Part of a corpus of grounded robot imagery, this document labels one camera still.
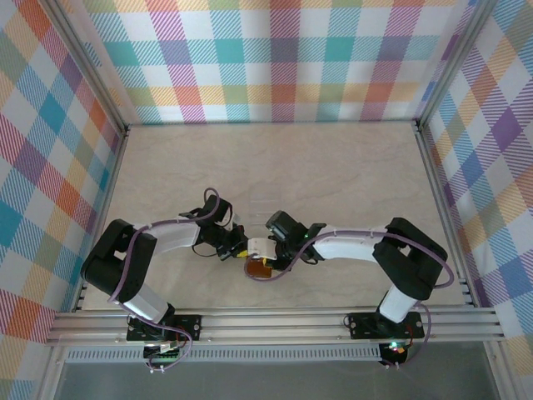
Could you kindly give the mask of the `brown leather card holder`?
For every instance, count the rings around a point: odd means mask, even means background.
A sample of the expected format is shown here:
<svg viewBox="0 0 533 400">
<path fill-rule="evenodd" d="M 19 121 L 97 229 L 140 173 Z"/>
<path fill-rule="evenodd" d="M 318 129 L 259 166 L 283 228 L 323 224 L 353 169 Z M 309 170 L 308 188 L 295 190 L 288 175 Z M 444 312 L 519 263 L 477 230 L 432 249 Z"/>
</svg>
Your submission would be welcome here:
<svg viewBox="0 0 533 400">
<path fill-rule="evenodd" d="M 272 269 L 267 265 L 267 260 L 260 257 L 248 257 L 244 271 L 247 276 L 252 278 L 270 278 L 272 275 Z"/>
</svg>

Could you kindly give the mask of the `wide aluminium base rail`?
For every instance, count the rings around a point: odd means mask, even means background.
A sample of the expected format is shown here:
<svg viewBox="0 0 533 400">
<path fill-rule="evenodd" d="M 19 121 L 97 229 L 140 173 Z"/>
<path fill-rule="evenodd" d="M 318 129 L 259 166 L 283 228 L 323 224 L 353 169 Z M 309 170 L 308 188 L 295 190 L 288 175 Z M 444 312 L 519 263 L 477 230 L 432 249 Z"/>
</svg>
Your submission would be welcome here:
<svg viewBox="0 0 533 400">
<path fill-rule="evenodd" d="M 353 343 L 343 323 L 355 307 L 235 307 L 182 309 L 201 315 L 198 345 L 282 345 Z M 433 342 L 494 342 L 504 338 L 492 308 L 433 306 L 420 309 L 425 334 Z M 47 337 L 49 346 L 124 345 L 127 314 L 117 309 L 60 313 Z"/>
</svg>

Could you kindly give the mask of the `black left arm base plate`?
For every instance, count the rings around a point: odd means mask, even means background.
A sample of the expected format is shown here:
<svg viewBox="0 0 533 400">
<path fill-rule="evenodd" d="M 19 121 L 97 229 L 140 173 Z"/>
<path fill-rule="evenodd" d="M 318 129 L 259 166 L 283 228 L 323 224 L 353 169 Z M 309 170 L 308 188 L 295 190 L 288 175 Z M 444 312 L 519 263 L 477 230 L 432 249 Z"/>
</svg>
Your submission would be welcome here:
<svg viewBox="0 0 533 400">
<path fill-rule="evenodd" d="M 126 340 L 129 342 L 183 342 L 187 340 L 186 336 L 182 333 L 162 329 L 160 327 L 153 327 L 152 325 L 142 322 L 134 317 L 129 317 L 127 319 L 127 325 Z M 187 332 L 192 337 L 193 341 L 197 341 L 200 338 L 202 329 L 202 316 L 196 314 L 174 314 L 163 320 L 161 325 L 181 329 L 182 331 Z"/>
</svg>

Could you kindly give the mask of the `aluminium side rail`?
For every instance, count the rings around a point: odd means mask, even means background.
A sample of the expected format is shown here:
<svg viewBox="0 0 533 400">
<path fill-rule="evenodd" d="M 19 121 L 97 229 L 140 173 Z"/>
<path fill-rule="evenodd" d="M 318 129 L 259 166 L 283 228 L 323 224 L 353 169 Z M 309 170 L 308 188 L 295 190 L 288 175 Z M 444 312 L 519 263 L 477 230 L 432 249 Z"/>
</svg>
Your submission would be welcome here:
<svg viewBox="0 0 533 400">
<path fill-rule="evenodd" d="M 116 184 L 117 184 L 117 178 L 118 178 L 120 168 L 122 165 L 122 160 L 124 158 L 124 154 L 127 148 L 127 141 L 129 139 L 131 128 L 132 128 L 131 124 L 127 124 L 125 126 L 121 134 L 120 140 L 118 142 L 116 160 L 115 160 L 115 163 L 113 164 L 112 173 L 110 174 L 110 177 L 108 179 L 105 196 L 102 201 L 102 208 L 101 208 L 100 213 L 98 214 L 94 234 L 92 236 L 90 249 L 92 249 L 95 246 L 95 244 L 97 243 L 97 240 L 100 238 L 105 228 L 105 222 L 107 219 L 107 215 L 109 213 L 112 196 L 113 196 Z M 67 310 L 69 313 L 75 313 L 80 308 L 81 298 L 83 297 L 82 292 L 85 290 L 85 280 L 81 276 L 81 270 L 76 270 L 76 274 L 74 275 L 74 277 L 77 279 L 77 281 L 74 287 L 72 301 L 70 302 L 69 308 Z"/>
<path fill-rule="evenodd" d="M 441 186 L 430 147 L 424 136 L 420 123 L 417 120 L 414 120 L 412 122 L 412 127 L 421 153 L 422 162 L 424 163 L 426 175 L 430 182 L 431 191 L 436 202 L 436 208 L 441 219 L 441 225 L 449 248 L 450 260 L 455 265 L 457 280 L 459 281 L 465 304 L 477 308 L 479 302 L 476 291 L 472 286 L 471 276 L 466 266 L 466 259 L 453 226 L 451 213 L 446 202 L 446 195 Z"/>
</svg>

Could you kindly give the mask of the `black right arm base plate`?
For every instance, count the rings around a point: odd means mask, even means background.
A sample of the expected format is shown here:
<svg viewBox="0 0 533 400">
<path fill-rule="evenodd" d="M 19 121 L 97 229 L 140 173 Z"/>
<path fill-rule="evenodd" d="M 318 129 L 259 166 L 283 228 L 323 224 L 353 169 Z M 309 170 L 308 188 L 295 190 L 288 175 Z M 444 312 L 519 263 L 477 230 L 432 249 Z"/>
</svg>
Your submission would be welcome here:
<svg viewBox="0 0 533 400">
<path fill-rule="evenodd" d="M 392 322 L 378 312 L 351 312 L 343 323 L 351 339 L 420 339 L 425 336 L 418 312 L 408 312 L 401 322 Z"/>
</svg>

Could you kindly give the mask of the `aluminium upright frame post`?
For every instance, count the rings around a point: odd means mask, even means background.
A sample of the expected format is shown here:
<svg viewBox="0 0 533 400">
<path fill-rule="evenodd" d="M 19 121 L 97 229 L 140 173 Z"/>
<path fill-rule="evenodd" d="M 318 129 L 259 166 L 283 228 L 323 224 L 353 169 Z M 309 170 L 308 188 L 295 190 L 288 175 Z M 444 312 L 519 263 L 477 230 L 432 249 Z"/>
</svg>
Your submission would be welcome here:
<svg viewBox="0 0 533 400">
<path fill-rule="evenodd" d="M 431 59 L 430 75 L 414 111 L 413 126 L 422 132 L 478 38 L 498 0 L 458 0 Z"/>
<path fill-rule="evenodd" d="M 125 122 L 104 81 L 100 77 L 92 59 L 89 57 L 82 40 L 63 10 L 59 0 L 38 0 L 52 24 L 58 30 L 65 42 L 72 59 L 79 67 L 82 75 L 87 79 L 88 85 L 94 91 L 97 100 L 101 103 L 104 112 L 111 118 L 113 126 L 123 137 L 128 134 L 128 124 Z"/>
</svg>

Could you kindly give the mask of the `aluminium lower frame post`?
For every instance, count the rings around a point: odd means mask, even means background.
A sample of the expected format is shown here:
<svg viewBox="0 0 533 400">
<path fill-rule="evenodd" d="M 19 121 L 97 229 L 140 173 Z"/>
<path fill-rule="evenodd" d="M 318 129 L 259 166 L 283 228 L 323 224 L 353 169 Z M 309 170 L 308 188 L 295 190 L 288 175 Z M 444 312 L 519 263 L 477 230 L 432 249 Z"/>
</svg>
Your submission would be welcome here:
<svg viewBox="0 0 533 400">
<path fill-rule="evenodd" d="M 66 359 L 67 346 L 57 345 L 47 350 L 32 400 L 54 400 Z"/>
<path fill-rule="evenodd" d="M 484 342 L 484 347 L 500 400 L 519 400 L 501 342 Z"/>
</svg>

